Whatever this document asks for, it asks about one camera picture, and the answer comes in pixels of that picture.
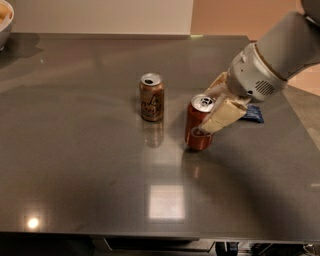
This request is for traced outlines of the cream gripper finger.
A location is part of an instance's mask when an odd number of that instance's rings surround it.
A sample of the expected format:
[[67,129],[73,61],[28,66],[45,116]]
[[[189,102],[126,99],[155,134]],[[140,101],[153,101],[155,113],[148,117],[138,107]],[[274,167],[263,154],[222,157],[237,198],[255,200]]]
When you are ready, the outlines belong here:
[[211,112],[203,119],[198,128],[210,134],[224,129],[246,114],[250,101],[250,98],[221,94]]
[[205,95],[211,97],[219,97],[221,94],[227,95],[228,88],[226,84],[227,73],[220,73],[217,78],[211,83],[211,85],[204,92]]

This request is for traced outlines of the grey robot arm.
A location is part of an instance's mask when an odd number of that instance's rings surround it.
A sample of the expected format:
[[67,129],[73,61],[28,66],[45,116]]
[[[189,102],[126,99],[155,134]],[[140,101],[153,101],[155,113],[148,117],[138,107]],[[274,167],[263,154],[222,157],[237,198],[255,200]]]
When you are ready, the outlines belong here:
[[320,63],[320,0],[300,0],[262,38],[248,44],[205,91],[215,99],[199,129],[215,133],[236,122],[251,102],[263,102],[288,80]]

